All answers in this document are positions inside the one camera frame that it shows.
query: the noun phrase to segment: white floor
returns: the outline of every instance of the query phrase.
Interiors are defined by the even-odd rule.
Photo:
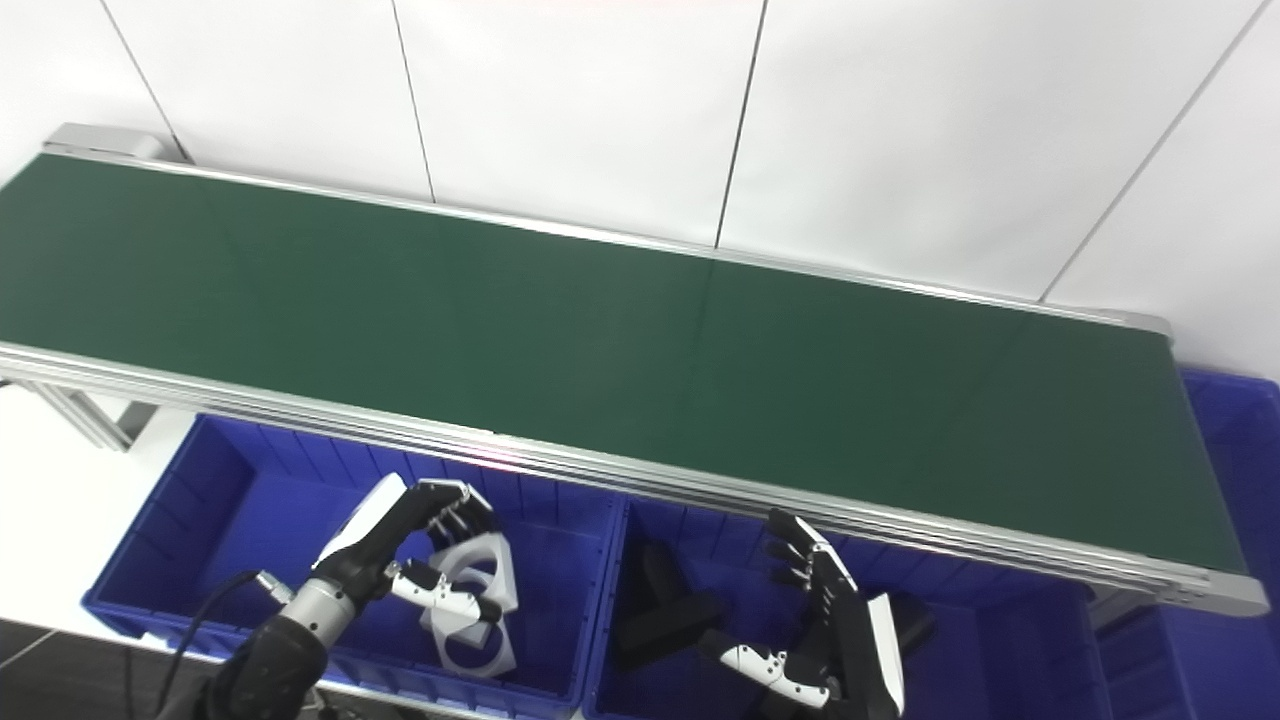
[[[161,409],[132,451],[111,452],[26,389],[0,389],[0,618],[122,642],[79,601],[193,418]]]

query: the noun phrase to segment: blue storage crate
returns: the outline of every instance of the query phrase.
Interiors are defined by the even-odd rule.
[[[667,543],[691,589],[727,606],[723,629],[786,650],[797,637],[803,593],[768,579],[763,523],[634,500],[600,609],[584,715],[593,720],[739,720],[764,691],[685,648],[639,670],[611,662],[609,637],[635,611],[623,562],[646,541]],[[1083,587],[955,557],[833,537],[868,589],[925,600],[933,638],[906,662],[909,720],[1108,720],[1106,684]]]
[[[175,643],[225,578],[270,570],[298,587],[316,555],[387,473],[454,478],[493,503],[511,539],[520,610],[507,620],[517,657],[503,679],[451,674],[416,609],[372,602],[332,652],[329,678],[507,717],[567,717],[581,700],[599,593],[625,498],[543,478],[280,428],[201,416],[147,498],[84,607],[128,635]],[[398,559],[428,557],[416,533]],[[247,585],[196,635],[225,657],[278,606]]]
[[[1147,607],[1100,634],[1115,720],[1275,720],[1280,661],[1253,618]]]
[[[1184,370],[1249,573],[1280,598],[1280,388]],[[1115,720],[1280,717],[1280,615],[1148,607],[1100,634]]]
[[[1208,370],[1183,370],[1183,380],[1244,562],[1275,606],[1280,602],[1280,387]],[[1280,612],[1257,623],[1280,648]]]

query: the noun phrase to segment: white wall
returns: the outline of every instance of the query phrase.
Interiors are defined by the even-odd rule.
[[[1155,313],[1280,379],[1280,10],[1144,165],[1262,0],[776,0],[758,47],[763,0],[105,1],[198,164]],[[159,108],[101,3],[0,0],[0,181]]]
[[[1258,19],[1048,300],[1162,315],[1181,359],[1280,379],[1280,8]]]

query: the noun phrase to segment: black cable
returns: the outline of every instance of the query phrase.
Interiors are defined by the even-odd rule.
[[[223,584],[218,585],[214,592],[205,598],[204,605],[200,606],[200,610],[197,610],[196,615],[191,619],[191,624],[187,625],[187,632],[182,634],[182,641],[178,642],[178,647],[173,651],[173,661],[169,664],[169,671],[165,673],[164,683],[160,685],[160,697],[156,698],[155,715],[159,716],[160,711],[164,710],[164,703],[169,700],[169,688],[173,687],[173,679],[178,675],[178,665],[182,662],[183,653],[187,652],[187,646],[189,646],[191,641],[196,638],[196,630],[200,629],[201,623],[204,623],[209,614],[214,610],[214,606],[221,602],[221,600],[233,589],[246,583],[252,583],[253,578],[257,577],[257,570],[244,570],[242,573],[237,573],[224,580]]]
[[[133,648],[124,646],[124,716],[134,720],[133,712]]]

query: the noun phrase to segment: robotic hand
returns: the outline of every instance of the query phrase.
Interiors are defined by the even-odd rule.
[[[210,680],[165,705],[163,720],[292,720],[324,674],[329,648],[365,606],[392,593],[461,626],[497,621],[502,611],[457,592],[425,562],[396,562],[396,551],[425,530],[435,550],[497,530],[493,509],[470,486],[388,475],[365,497],[320,553],[288,603],[236,650]]]
[[[902,659],[890,596],[865,597],[827,539],[800,518],[771,510],[767,529],[782,541],[769,553],[786,562],[773,579],[809,594],[806,633],[788,653],[708,630],[701,651],[768,688],[767,716],[897,720]]]

